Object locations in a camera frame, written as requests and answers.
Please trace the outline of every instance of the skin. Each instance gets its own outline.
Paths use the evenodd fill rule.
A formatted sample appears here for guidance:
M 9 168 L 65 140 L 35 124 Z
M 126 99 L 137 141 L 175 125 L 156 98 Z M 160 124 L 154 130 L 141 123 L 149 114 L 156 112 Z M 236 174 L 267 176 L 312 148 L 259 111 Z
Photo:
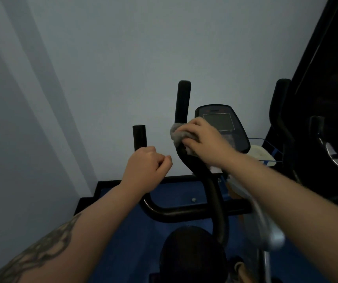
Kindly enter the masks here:
M 184 139 L 184 145 L 206 164 L 228 171 L 240 181 L 303 254 L 329 280 L 338 282 L 338 206 L 235 151 L 203 118 L 193 119 L 179 130 L 197 134 L 199 142 Z M 157 153 L 154 147 L 137 150 L 120 185 L 56 230 L 66 230 L 66 247 L 52 243 L 48 251 L 38 254 L 27 249 L 0 270 L 0 282 L 86 282 L 120 223 L 171 166 L 171 157 Z M 49 233 L 42 240 L 52 242 L 53 238 Z M 35 246 L 40 247 L 42 240 Z M 26 271 L 16 271 L 26 266 L 26 258 L 36 259 Z

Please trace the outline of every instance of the person's right arm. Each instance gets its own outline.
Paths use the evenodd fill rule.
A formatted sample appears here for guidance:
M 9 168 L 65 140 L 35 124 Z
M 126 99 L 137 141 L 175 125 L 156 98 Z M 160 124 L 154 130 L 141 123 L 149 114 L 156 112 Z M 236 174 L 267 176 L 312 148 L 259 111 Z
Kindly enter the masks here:
M 338 206 L 295 181 L 235 151 L 203 118 L 178 131 L 189 131 L 199 142 L 184 139 L 207 164 L 233 175 L 265 208 L 286 236 L 332 282 L 338 282 Z

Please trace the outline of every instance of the blue mat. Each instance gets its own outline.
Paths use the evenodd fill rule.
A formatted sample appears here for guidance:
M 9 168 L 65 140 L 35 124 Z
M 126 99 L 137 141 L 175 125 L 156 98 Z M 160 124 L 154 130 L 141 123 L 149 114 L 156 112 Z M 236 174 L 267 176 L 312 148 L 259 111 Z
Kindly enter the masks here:
M 223 197 L 226 187 L 221 184 Z M 200 182 L 185 182 L 159 185 L 152 199 L 162 207 L 205 203 L 206 196 Z M 148 283 L 148 275 L 159 271 L 158 261 L 167 236 L 182 225 L 194 225 L 212 232 L 210 219 L 185 223 L 159 223 L 148 218 L 140 206 L 136 206 L 111 239 L 89 283 Z M 245 238 L 237 217 L 229 217 L 229 242 L 227 258 L 242 255 Z M 301 255 L 288 240 L 283 248 L 271 253 L 272 275 L 284 283 L 326 283 L 323 276 Z

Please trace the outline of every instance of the display screen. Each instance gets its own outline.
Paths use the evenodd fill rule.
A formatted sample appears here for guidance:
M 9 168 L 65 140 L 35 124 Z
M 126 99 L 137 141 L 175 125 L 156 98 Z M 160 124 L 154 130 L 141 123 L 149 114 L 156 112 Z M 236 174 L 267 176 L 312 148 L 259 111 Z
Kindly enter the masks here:
M 203 114 L 203 118 L 219 131 L 235 130 L 229 113 Z

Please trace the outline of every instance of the black handlebar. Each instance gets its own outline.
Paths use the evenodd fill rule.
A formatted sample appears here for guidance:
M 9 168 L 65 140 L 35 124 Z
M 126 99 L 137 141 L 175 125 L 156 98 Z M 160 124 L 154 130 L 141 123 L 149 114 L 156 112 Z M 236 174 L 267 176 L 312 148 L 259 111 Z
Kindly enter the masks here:
M 175 123 L 186 123 L 189 109 L 191 83 L 180 81 L 178 84 L 177 102 L 175 109 Z M 135 151 L 147 146 L 145 125 L 132 127 L 134 134 Z M 229 215 L 246 214 L 251 212 L 248 200 L 223 201 L 216 177 L 198 157 L 189 156 L 185 146 L 181 144 L 176 148 L 177 154 L 184 164 L 202 182 L 206 193 L 207 204 L 193 204 L 176 208 L 162 208 L 156 205 L 150 194 L 145 194 L 140 200 L 143 211 L 152 219 L 166 223 L 211 218 L 213 222 L 212 234 L 224 247 L 228 242 Z

